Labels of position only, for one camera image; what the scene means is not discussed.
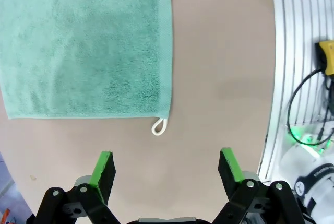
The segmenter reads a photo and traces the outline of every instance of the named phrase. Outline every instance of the screw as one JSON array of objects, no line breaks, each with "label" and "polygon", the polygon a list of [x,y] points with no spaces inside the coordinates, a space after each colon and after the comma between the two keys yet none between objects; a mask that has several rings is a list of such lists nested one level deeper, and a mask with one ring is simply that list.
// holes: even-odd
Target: screw
[{"label": "screw", "polygon": [[282,188],[283,188],[283,186],[282,186],[281,183],[277,183],[277,184],[275,185],[275,187],[276,187],[278,190],[282,190]]},{"label": "screw", "polygon": [[80,188],[80,192],[84,193],[87,191],[87,188],[85,186],[83,186],[82,188]]},{"label": "screw", "polygon": [[248,181],[246,185],[248,187],[252,188],[252,187],[254,187],[254,182],[253,181]]}]

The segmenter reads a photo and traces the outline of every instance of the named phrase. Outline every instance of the yellow device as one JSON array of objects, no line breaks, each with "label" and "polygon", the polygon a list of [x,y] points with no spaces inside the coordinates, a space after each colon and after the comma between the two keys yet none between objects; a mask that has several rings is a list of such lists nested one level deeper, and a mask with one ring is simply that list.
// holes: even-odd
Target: yellow device
[{"label": "yellow device", "polygon": [[326,75],[334,78],[334,40],[315,44],[318,66]]}]

